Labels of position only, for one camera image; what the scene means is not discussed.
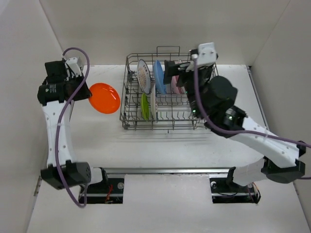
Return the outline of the white plate teal rim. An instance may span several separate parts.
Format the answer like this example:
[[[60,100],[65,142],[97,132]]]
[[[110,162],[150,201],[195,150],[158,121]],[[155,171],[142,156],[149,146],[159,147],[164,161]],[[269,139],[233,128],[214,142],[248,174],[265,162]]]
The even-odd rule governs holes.
[[[152,91],[151,91],[151,113],[152,113],[152,119],[157,122],[157,98],[156,98],[156,85],[153,85]]]

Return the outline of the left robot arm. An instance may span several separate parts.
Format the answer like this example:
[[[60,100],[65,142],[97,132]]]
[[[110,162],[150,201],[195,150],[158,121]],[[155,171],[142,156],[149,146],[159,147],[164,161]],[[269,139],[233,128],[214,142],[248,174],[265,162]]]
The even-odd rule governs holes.
[[[106,171],[77,161],[71,139],[74,103],[91,97],[83,82],[83,64],[80,58],[72,57],[46,62],[45,69],[47,77],[37,93],[46,120],[49,149],[41,178],[57,190],[89,184],[97,192],[104,192],[109,186]]]

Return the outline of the lime green plate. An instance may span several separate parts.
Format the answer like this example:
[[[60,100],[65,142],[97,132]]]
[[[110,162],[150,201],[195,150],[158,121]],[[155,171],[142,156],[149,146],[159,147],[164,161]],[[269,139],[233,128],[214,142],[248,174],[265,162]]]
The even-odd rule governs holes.
[[[144,120],[149,119],[149,103],[147,100],[147,95],[145,93],[142,94],[140,99],[140,106],[141,106],[141,114]]]

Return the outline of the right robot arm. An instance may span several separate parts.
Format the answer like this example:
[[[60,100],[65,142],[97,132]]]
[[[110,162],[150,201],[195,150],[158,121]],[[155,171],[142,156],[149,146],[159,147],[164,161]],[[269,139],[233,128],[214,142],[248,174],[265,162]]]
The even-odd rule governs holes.
[[[206,128],[262,155],[256,162],[230,168],[225,179],[226,188],[237,191],[265,179],[276,183],[302,179],[306,165],[299,158],[306,153],[308,145],[278,137],[237,107],[237,88],[226,77],[212,76],[213,64],[187,71],[192,65],[192,62],[165,61],[164,83],[178,76],[177,85],[184,87],[193,115],[204,119]]]

